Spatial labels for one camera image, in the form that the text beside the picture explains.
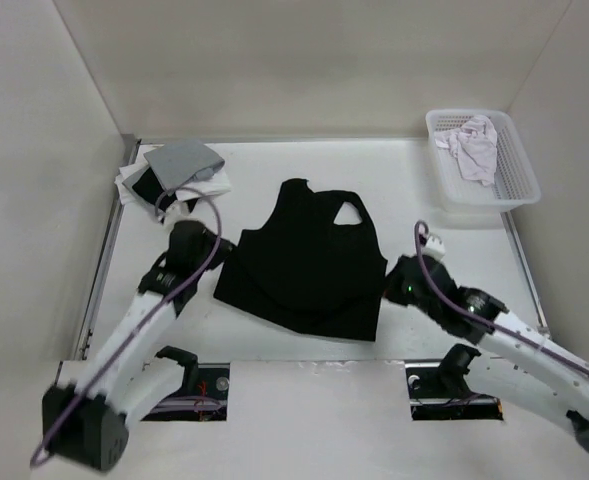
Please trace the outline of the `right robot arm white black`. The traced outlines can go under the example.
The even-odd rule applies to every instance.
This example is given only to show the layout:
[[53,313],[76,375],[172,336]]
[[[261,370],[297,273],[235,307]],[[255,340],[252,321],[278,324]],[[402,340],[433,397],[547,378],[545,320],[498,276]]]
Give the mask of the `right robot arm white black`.
[[506,400],[572,435],[589,454],[588,361],[528,326],[489,293],[457,285],[428,255],[400,257],[387,275],[384,297],[418,309],[457,338],[437,373],[445,393]]

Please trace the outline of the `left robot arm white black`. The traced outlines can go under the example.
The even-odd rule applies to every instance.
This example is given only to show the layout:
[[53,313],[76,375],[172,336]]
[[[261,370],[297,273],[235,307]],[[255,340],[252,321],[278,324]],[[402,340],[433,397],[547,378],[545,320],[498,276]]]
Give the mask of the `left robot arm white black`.
[[30,465],[58,456],[107,473],[121,459],[131,427],[166,397],[198,387],[197,358],[180,348],[153,348],[196,295],[202,275],[221,265],[232,242],[203,223],[174,224],[168,248],[141,278],[132,302],[81,375],[53,383],[41,403],[43,437]]

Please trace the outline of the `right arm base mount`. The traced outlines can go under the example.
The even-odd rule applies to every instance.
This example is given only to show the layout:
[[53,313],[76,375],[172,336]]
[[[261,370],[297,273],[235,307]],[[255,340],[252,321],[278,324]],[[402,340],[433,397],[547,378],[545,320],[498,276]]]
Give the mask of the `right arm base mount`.
[[414,421],[502,421],[499,399],[473,392],[464,377],[481,353],[470,346],[454,345],[440,360],[405,363],[410,415]]

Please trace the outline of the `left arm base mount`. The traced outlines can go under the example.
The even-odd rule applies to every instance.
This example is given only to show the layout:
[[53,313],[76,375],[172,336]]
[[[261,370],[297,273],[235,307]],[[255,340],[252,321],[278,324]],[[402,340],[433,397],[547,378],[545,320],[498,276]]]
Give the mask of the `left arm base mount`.
[[181,386],[160,401],[146,422],[226,421],[230,388],[229,364],[204,364],[187,350],[166,346],[158,359],[168,359],[183,369]]

